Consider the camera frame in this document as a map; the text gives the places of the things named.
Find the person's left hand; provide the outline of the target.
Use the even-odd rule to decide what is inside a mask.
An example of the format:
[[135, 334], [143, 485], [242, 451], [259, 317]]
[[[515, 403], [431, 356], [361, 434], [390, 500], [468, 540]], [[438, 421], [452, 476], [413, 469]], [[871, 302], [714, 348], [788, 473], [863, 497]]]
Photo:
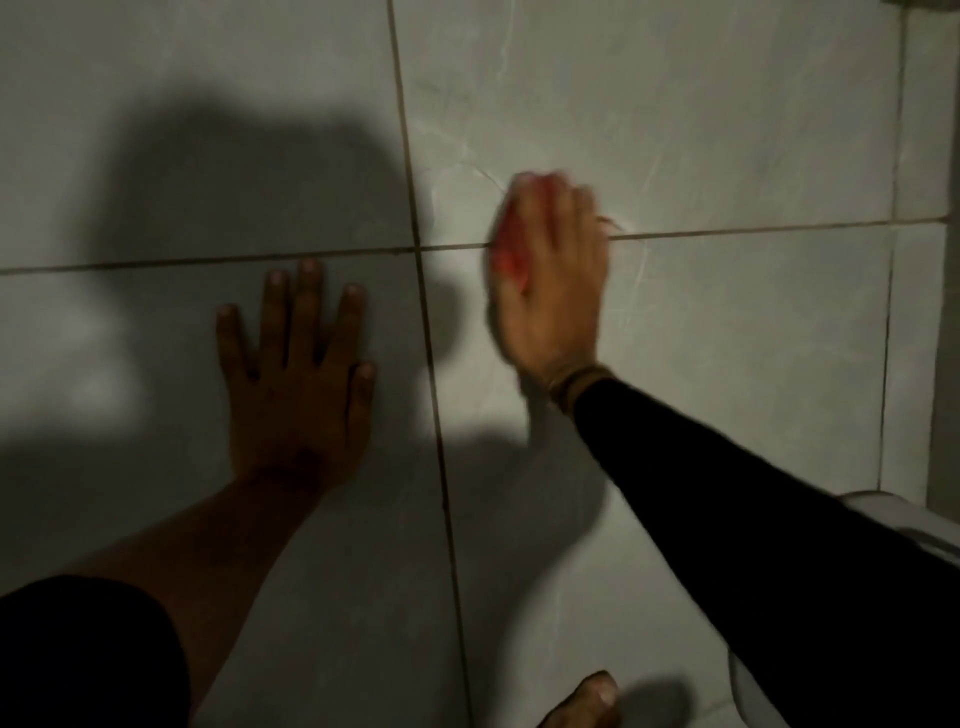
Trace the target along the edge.
[[223, 377], [229, 406], [229, 462], [236, 480], [283, 475], [324, 491], [349, 480], [366, 453], [366, 449], [343, 447], [343, 380], [349, 366], [363, 361], [360, 348], [367, 299], [363, 288], [346, 285], [330, 321], [323, 319], [321, 299], [316, 360], [289, 364], [296, 276], [297, 270], [294, 274], [275, 270], [265, 278], [258, 341], [251, 347], [257, 378]]

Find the person's right hand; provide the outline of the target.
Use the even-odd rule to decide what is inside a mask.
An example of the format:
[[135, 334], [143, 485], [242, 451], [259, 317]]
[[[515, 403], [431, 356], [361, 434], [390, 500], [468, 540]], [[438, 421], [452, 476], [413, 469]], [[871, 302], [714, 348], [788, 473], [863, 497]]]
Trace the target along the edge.
[[546, 391], [597, 364], [602, 299], [609, 268], [609, 229], [578, 239], [577, 250], [541, 249], [527, 296], [489, 267], [496, 332], [513, 367]]

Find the red scrubbing sponge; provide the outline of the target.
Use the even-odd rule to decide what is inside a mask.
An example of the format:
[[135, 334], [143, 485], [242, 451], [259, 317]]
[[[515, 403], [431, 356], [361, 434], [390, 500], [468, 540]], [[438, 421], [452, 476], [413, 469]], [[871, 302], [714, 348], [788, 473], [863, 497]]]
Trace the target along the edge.
[[544, 288], [545, 278], [542, 273], [531, 273], [531, 264], [535, 259], [531, 256], [517, 195], [521, 178], [528, 179], [531, 188], [536, 191], [545, 215], [551, 248], [558, 252], [561, 248], [561, 224], [564, 220], [558, 213], [557, 194], [566, 183], [566, 176], [559, 171], [544, 174], [522, 173], [511, 182], [499, 207], [489, 244], [490, 271], [499, 279], [512, 281], [517, 290], [527, 296], [531, 282], [537, 284], [538, 288]]

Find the person's left forearm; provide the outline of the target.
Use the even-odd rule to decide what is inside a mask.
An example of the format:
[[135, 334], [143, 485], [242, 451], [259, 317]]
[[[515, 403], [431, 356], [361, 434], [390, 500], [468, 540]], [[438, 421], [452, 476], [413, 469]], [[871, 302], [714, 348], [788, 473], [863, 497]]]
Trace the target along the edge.
[[0, 728], [189, 728], [323, 489], [263, 470], [0, 597]]

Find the person's right forearm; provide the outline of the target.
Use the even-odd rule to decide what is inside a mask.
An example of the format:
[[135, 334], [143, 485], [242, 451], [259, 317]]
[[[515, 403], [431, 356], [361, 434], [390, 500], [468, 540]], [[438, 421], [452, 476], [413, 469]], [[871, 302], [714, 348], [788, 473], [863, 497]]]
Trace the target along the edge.
[[960, 568], [615, 378], [572, 417], [790, 728], [960, 728]]

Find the white toilet bowl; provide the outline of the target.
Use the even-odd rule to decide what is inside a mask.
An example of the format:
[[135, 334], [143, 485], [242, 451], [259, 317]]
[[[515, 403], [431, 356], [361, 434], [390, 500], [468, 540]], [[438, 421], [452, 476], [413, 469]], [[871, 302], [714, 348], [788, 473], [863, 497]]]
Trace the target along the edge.
[[[960, 525], [886, 491], [855, 491], [840, 495], [839, 500], [960, 570]], [[727, 666], [733, 703], [747, 728], [789, 728], [754, 676], [731, 650], [727, 652]]]

